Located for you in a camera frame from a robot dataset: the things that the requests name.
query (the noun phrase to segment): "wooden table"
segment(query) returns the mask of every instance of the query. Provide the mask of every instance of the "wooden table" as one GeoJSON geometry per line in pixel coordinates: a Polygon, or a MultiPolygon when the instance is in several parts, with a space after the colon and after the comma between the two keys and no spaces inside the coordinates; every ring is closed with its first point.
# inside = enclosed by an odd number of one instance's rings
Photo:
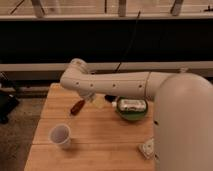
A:
{"type": "Polygon", "coordinates": [[[129,123],[106,101],[101,109],[87,102],[77,116],[70,117],[70,108],[78,100],[77,93],[51,85],[26,171],[154,171],[153,160],[146,160],[138,150],[141,142],[153,136],[152,103],[143,120],[129,123]],[[68,151],[48,140],[49,130],[58,123],[71,128],[68,151]]]}

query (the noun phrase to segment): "black cable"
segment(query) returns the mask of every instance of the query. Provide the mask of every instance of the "black cable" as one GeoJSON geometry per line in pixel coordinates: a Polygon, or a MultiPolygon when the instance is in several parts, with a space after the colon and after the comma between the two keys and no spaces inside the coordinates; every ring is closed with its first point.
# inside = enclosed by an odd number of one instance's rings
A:
{"type": "Polygon", "coordinates": [[[10,14],[13,14],[23,3],[25,0],[21,0],[16,6],[15,8],[10,12],[10,14]]]}
{"type": "Polygon", "coordinates": [[[118,72],[123,60],[127,57],[127,55],[129,54],[130,50],[132,49],[132,45],[133,45],[133,43],[135,41],[135,36],[136,36],[136,33],[137,33],[137,26],[138,26],[138,21],[140,19],[140,16],[141,16],[141,11],[138,12],[138,15],[137,15],[137,18],[136,18],[136,21],[135,21],[135,26],[134,26],[134,29],[133,29],[133,32],[132,32],[132,36],[131,36],[129,45],[128,45],[123,57],[121,58],[117,68],[114,70],[113,73],[117,73],[118,72]]]}
{"type": "MultiPolygon", "coordinates": [[[[132,32],[132,36],[131,36],[131,39],[130,39],[130,42],[129,42],[129,45],[123,55],[123,57],[121,58],[118,66],[116,67],[116,69],[114,70],[113,73],[117,73],[123,60],[127,57],[127,55],[129,54],[130,50],[132,49],[132,45],[135,41],[135,36],[136,36],[136,33],[137,33],[137,26],[138,26],[138,21],[140,19],[140,15],[141,15],[141,11],[138,12],[138,15],[137,15],[137,18],[136,18],[136,21],[135,21],[135,26],[134,26],[134,29],[133,29],[133,32],[132,32]]],[[[109,102],[113,102],[115,100],[116,96],[111,96],[111,95],[105,95],[105,99],[109,102]]]]}

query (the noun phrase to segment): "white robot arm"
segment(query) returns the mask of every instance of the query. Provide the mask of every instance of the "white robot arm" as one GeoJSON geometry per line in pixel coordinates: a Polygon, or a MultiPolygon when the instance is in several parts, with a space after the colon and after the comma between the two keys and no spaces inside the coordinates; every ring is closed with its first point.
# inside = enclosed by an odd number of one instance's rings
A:
{"type": "Polygon", "coordinates": [[[213,170],[213,86],[195,74],[138,72],[91,75],[72,60],[64,88],[85,99],[93,93],[154,100],[156,171],[213,170]]]}
{"type": "Polygon", "coordinates": [[[78,91],[84,99],[102,93],[153,100],[159,86],[171,75],[157,72],[91,75],[86,62],[73,59],[61,77],[61,85],[78,91]]]}

